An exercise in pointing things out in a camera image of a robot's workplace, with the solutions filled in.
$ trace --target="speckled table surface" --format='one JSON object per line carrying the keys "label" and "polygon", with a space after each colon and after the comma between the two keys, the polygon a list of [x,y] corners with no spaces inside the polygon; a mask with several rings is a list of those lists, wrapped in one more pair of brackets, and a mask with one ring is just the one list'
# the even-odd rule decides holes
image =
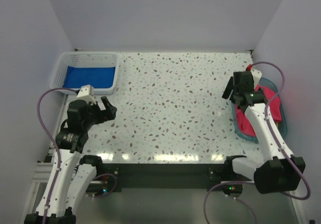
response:
{"label": "speckled table surface", "polygon": [[116,119],[92,127],[83,154],[104,163],[222,163],[230,155],[263,161],[258,144],[234,133],[231,104],[221,98],[250,54],[121,56],[115,91],[107,96],[118,108]]}

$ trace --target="gray wall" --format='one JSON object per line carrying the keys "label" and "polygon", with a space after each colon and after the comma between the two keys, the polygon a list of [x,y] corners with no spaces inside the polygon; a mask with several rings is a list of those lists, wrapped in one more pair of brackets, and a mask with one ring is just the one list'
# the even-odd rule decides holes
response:
{"label": "gray wall", "polygon": [[[49,146],[36,103],[55,60],[71,45],[49,0],[0,0],[0,13],[0,222],[18,223],[36,162]],[[50,130],[61,103],[52,94],[42,104]]]}
{"label": "gray wall", "polygon": [[254,49],[282,0],[50,0],[73,47]]}
{"label": "gray wall", "polygon": [[[321,222],[321,0],[283,0],[254,52],[256,61],[278,64],[286,76],[281,95],[289,127],[287,144],[306,161],[305,176],[312,196],[305,201],[310,219]],[[279,82],[271,67],[263,68],[268,78]],[[304,185],[298,195],[305,195]]]}

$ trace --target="plastic tub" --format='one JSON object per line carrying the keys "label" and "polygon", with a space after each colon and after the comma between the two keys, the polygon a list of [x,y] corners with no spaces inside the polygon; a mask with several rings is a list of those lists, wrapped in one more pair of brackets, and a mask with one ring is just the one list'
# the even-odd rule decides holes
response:
{"label": "plastic tub", "polygon": [[[274,92],[277,92],[277,87],[274,85],[274,83],[264,77],[260,79],[259,85],[268,87],[271,90],[273,90]],[[279,132],[280,132],[282,138],[285,138],[285,136],[287,134],[287,126],[286,126],[286,120],[285,120],[285,115],[284,115],[282,103],[280,105],[280,112],[281,112],[281,116],[282,116],[282,121],[279,123],[278,129],[279,129]],[[257,137],[248,136],[240,131],[240,129],[237,125],[237,122],[236,122],[236,110],[235,110],[234,104],[232,104],[232,113],[233,113],[233,123],[234,123],[234,128],[235,128],[236,134],[239,137],[241,137],[247,141],[255,142],[258,144],[259,142],[257,140]]]}
{"label": "plastic tub", "polygon": [[[119,63],[121,57],[117,53],[111,52],[65,52],[63,53],[54,68],[53,75],[50,81],[50,88],[63,87],[68,66],[72,67],[115,67],[113,83],[110,88],[95,88],[94,94],[110,95],[116,86]],[[65,94],[75,95],[74,92],[60,90]]]}

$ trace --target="pink cloth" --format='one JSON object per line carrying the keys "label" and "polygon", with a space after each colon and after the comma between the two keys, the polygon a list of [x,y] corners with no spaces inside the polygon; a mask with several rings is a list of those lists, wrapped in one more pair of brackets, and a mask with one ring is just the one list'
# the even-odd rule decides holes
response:
{"label": "pink cloth", "polygon": [[[268,101],[275,95],[274,91],[272,91],[271,89],[265,86],[257,85],[255,91],[257,91],[260,87],[264,90],[264,95]],[[270,104],[271,114],[275,122],[282,121],[280,106],[281,106],[281,100],[279,97],[276,97]],[[245,117],[244,113],[242,113],[242,110],[237,109],[237,106],[235,106],[235,108],[236,108],[236,122],[240,131],[246,135],[256,137],[256,134],[250,122]]]}

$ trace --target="robotic arm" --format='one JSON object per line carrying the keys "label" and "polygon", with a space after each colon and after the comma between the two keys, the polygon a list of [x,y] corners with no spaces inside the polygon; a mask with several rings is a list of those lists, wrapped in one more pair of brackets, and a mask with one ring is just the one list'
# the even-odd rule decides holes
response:
{"label": "robotic arm", "polygon": [[[237,174],[254,180],[261,194],[296,190],[300,176],[289,164],[276,144],[265,119],[264,109],[267,99],[260,88],[255,91],[262,73],[255,68],[243,72],[234,72],[223,93],[222,98],[231,100],[245,114],[251,123],[259,141],[264,163],[255,163],[246,156],[231,156],[226,162]],[[305,162],[302,157],[295,157],[286,145],[274,121],[270,121],[282,149],[303,173]]]}
{"label": "robotic arm", "polygon": [[[101,98],[105,110],[101,110],[93,97],[93,87],[84,86],[77,94],[77,99],[70,102],[67,110],[68,118],[63,121],[56,143],[61,155],[58,168],[58,155],[54,155],[54,165],[51,171],[45,193],[34,214],[25,218],[25,224],[35,223],[76,223],[75,211],[88,185],[96,175],[103,174],[102,160],[98,156],[85,155],[80,159],[83,147],[88,140],[88,131],[93,125],[114,120],[117,108],[112,106],[107,98]],[[74,169],[79,161],[76,175]]]}

